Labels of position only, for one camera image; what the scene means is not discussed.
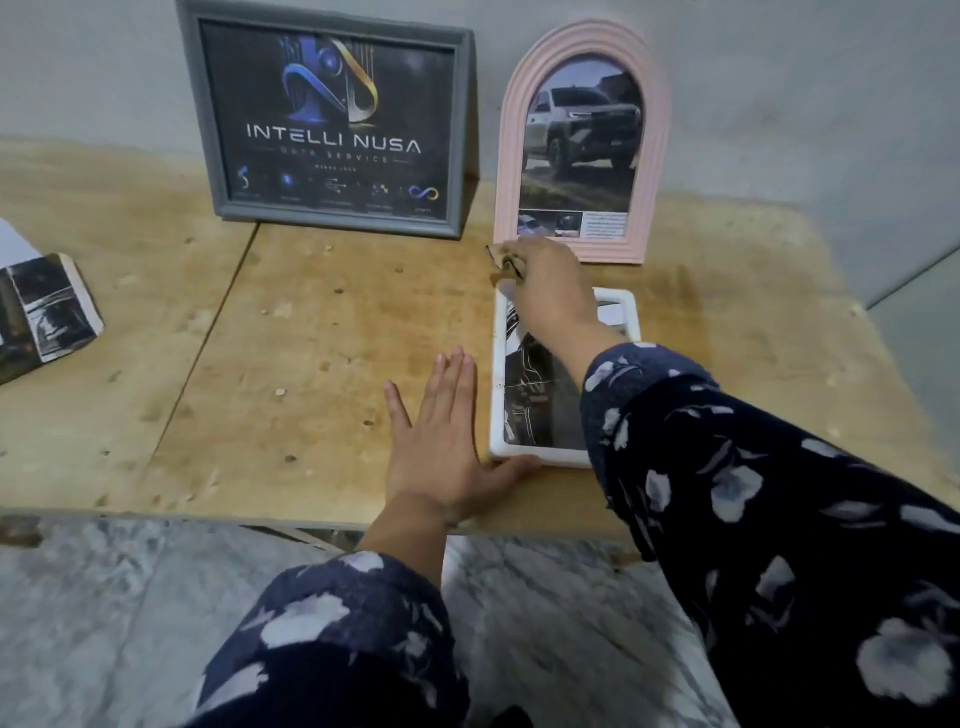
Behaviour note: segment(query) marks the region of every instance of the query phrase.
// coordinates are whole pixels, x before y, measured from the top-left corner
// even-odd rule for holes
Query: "pickup truck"
[[[546,159],[554,177],[576,162],[609,159],[627,170],[640,144],[640,109],[615,104],[598,88],[572,86],[538,93],[527,112],[523,169],[528,159]]]

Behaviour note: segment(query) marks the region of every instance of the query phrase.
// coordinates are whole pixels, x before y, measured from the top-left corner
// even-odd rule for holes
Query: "paper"
[[[40,257],[40,252],[0,217],[0,268],[10,268],[35,257]]]

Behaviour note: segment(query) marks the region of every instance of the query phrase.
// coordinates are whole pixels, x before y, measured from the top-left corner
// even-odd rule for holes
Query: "sleeve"
[[[960,516],[625,344],[588,370],[588,450],[743,726],[960,724]]]
[[[453,645],[440,591],[397,559],[291,569],[210,661],[188,725],[460,725]]]

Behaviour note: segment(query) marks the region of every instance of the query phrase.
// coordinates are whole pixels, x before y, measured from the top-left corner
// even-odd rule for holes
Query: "hand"
[[[602,352],[628,341],[597,319],[597,301],[587,271],[569,248],[547,238],[522,238],[504,250],[527,264],[514,291],[520,322],[563,364],[582,388],[587,369]]]
[[[484,468],[474,440],[476,363],[462,347],[437,355],[415,425],[396,389],[385,385],[394,448],[387,470],[387,501],[424,498],[448,526],[475,515],[504,497],[540,459],[522,455],[497,468]]]

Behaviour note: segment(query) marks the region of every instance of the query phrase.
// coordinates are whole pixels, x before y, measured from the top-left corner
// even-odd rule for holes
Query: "marble floor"
[[[217,523],[63,518],[36,531],[34,547],[0,546],[0,728],[178,724],[259,592],[328,558]],[[513,704],[538,727],[735,725],[662,575],[614,572],[617,550],[449,540],[444,596],[471,726]]]

